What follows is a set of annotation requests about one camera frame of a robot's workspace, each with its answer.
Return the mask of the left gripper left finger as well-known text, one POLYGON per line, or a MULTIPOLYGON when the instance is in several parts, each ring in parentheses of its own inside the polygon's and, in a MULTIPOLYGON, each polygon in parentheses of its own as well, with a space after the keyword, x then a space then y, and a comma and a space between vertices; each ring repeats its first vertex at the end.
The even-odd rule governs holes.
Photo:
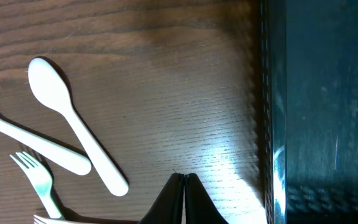
POLYGON ((170 176, 154 204, 140 224, 181 224, 183 214, 184 175, 170 176))

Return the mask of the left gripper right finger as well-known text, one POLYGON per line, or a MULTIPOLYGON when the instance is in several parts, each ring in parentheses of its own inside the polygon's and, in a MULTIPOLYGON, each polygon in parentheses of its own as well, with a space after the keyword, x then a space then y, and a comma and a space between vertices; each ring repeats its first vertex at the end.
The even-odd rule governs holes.
POLYGON ((186 224, 227 224, 194 173, 185 176, 185 210, 186 224))

